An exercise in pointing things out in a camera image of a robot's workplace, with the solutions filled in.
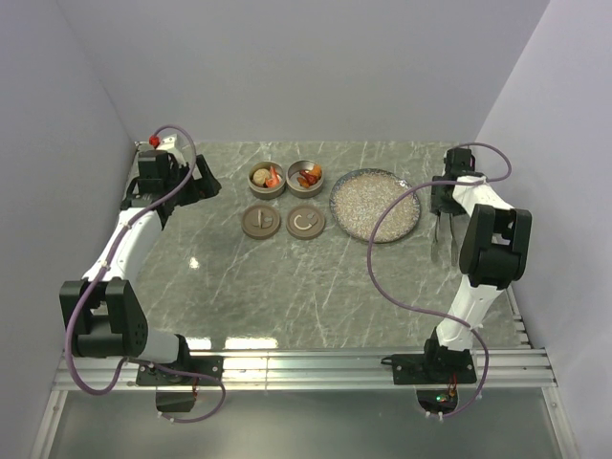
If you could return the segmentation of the metal tongs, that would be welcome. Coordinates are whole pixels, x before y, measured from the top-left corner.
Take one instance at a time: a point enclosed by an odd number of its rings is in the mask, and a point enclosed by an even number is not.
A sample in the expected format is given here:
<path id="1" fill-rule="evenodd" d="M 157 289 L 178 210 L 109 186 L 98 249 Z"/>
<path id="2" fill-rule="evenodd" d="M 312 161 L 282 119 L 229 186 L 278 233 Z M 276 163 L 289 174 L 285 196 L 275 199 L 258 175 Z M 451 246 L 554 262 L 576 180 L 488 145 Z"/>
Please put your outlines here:
<path id="1" fill-rule="evenodd" d="M 443 216 L 442 213 L 436 216 L 436 221 L 435 221 L 435 225 L 433 228 L 433 236 L 432 236 L 431 245 L 430 245 L 430 260 L 434 264 L 440 263 L 443 242 L 446 241 L 445 237 L 441 234 L 442 216 Z M 454 216 L 451 213 L 447 213 L 446 216 L 448 218 L 448 235 L 450 237 L 450 241 L 449 241 L 450 265 L 452 267 L 457 267 L 459 265 L 460 248 L 459 248 L 459 241 L 458 241 L 456 231 L 455 231 Z"/>

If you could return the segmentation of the beige steamed bun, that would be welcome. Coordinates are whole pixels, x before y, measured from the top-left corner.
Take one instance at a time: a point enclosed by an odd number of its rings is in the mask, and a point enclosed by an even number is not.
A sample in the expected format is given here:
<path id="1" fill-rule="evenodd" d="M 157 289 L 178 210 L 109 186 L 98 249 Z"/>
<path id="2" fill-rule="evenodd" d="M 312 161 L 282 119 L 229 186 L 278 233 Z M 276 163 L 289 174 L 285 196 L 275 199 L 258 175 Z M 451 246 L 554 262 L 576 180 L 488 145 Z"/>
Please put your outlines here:
<path id="1" fill-rule="evenodd" d="M 273 174 L 270 169 L 259 168 L 252 175 L 252 182 L 259 187 L 273 187 L 272 180 Z"/>

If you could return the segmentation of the brown lid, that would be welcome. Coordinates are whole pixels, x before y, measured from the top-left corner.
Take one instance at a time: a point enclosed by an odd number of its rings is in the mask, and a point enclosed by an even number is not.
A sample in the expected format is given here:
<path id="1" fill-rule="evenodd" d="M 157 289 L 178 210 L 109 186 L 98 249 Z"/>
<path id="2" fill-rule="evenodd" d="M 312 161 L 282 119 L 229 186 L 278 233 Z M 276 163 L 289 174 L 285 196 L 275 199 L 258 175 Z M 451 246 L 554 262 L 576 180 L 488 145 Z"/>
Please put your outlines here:
<path id="1" fill-rule="evenodd" d="M 281 215 L 275 208 L 257 204 L 247 208 L 241 217 L 242 231 L 251 239 L 266 240 L 273 237 L 281 226 Z"/>
<path id="2" fill-rule="evenodd" d="M 312 240 L 319 237 L 326 226 L 324 213 L 311 205 L 299 205 L 289 210 L 286 229 L 292 237 L 299 240 Z"/>

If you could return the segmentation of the red shrimp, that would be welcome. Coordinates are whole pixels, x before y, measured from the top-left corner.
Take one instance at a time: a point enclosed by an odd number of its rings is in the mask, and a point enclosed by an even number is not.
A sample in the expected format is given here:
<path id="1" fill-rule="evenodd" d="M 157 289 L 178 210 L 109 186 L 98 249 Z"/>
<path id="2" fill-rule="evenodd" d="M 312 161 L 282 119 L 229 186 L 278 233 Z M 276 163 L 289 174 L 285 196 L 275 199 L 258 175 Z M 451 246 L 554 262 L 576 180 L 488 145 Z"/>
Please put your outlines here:
<path id="1" fill-rule="evenodd" d="M 275 168 L 271 165 L 269 168 L 269 176 L 265 180 L 266 188 L 275 188 L 282 182 L 282 177 L 278 175 Z"/>

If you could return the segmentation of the brown glazed meat piece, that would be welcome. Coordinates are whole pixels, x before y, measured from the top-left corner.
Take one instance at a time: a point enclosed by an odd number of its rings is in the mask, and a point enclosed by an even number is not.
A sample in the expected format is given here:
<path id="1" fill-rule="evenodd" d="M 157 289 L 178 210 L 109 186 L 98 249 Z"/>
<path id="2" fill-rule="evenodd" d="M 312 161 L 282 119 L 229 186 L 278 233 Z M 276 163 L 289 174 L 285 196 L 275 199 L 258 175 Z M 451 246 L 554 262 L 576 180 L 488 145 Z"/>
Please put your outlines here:
<path id="1" fill-rule="evenodd" d="M 298 177 L 297 181 L 304 188 L 309 188 L 310 187 L 310 184 L 308 183 L 308 181 L 305 178 L 303 178 L 303 177 Z"/>

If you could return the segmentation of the orange red meat piece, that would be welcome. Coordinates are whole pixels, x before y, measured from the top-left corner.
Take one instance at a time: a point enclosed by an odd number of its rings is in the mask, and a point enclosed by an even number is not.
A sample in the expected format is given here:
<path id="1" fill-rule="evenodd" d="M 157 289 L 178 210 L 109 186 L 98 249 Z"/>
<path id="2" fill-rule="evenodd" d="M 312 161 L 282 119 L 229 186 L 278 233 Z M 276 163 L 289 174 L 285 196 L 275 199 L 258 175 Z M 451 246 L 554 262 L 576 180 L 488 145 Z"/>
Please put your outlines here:
<path id="1" fill-rule="evenodd" d="M 314 185 L 317 182 L 317 180 L 318 180 L 318 177 L 316 175 L 312 174 L 308 170 L 301 170 L 300 171 L 300 175 L 307 181 L 307 183 L 310 186 Z"/>

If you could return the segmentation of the orange fried nugget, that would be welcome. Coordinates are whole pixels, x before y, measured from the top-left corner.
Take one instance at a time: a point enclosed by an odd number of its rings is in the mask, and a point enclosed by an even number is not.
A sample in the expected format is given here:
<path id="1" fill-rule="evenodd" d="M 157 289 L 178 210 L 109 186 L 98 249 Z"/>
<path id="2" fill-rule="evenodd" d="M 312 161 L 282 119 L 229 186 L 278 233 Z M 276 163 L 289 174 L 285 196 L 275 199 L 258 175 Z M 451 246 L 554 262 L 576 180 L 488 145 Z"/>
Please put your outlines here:
<path id="1" fill-rule="evenodd" d="M 322 168 L 319 164 L 315 164 L 314 167 L 309 171 L 309 173 L 317 179 L 320 179 L 322 176 Z"/>

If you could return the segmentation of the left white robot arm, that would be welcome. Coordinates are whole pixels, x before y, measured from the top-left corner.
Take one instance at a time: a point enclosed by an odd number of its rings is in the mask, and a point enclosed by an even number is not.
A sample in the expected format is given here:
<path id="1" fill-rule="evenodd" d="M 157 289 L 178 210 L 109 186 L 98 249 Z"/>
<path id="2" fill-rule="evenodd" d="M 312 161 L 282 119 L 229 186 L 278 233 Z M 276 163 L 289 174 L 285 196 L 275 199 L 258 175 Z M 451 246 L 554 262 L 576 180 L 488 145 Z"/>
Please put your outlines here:
<path id="1" fill-rule="evenodd" d="M 221 185 L 202 155 L 190 164 L 176 152 L 148 150 L 137 166 L 102 254 L 81 279 L 60 289 L 65 352 L 74 359 L 151 361 L 169 383 L 181 384 L 193 371 L 186 341 L 148 325 L 133 283 L 173 210 L 216 196 Z"/>

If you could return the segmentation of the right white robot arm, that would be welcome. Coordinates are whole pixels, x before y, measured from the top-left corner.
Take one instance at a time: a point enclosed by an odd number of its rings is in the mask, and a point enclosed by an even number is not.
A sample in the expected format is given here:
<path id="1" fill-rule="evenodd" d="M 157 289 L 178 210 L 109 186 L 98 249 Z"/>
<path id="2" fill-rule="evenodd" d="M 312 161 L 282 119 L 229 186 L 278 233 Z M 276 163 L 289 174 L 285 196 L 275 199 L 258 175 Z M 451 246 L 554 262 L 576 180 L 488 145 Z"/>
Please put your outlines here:
<path id="1" fill-rule="evenodd" d="M 449 149 L 444 173 L 432 178 L 430 212 L 440 223 L 467 215 L 463 244 L 451 239 L 451 264 L 462 274 L 448 316 L 426 341 L 421 360 L 431 381 L 476 381 L 471 347 L 474 332 L 494 301 L 525 272 L 533 217 L 530 211 L 504 201 L 493 179 L 476 170 L 471 143 Z"/>

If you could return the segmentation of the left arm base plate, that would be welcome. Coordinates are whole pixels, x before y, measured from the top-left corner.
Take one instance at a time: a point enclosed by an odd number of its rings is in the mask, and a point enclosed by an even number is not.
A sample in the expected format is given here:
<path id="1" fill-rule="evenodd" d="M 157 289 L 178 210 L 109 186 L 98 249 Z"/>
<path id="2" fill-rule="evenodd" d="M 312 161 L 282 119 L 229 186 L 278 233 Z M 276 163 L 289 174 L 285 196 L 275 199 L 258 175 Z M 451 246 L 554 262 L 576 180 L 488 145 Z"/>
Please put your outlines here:
<path id="1" fill-rule="evenodd" d="M 140 362 L 137 386 L 215 386 L 222 381 L 224 358 L 191 357 L 173 363 Z"/>

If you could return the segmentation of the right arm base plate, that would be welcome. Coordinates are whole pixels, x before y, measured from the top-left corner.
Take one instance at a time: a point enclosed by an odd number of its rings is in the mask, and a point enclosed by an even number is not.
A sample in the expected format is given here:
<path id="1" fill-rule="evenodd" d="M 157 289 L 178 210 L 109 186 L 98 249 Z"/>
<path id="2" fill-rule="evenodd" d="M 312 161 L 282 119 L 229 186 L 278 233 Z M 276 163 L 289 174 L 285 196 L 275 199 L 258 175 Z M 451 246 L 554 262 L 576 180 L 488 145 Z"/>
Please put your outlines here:
<path id="1" fill-rule="evenodd" d="M 429 358 L 424 354 L 393 354 L 381 359 L 392 370 L 396 385 L 433 385 L 476 383 L 477 376 L 470 355 L 453 361 Z"/>

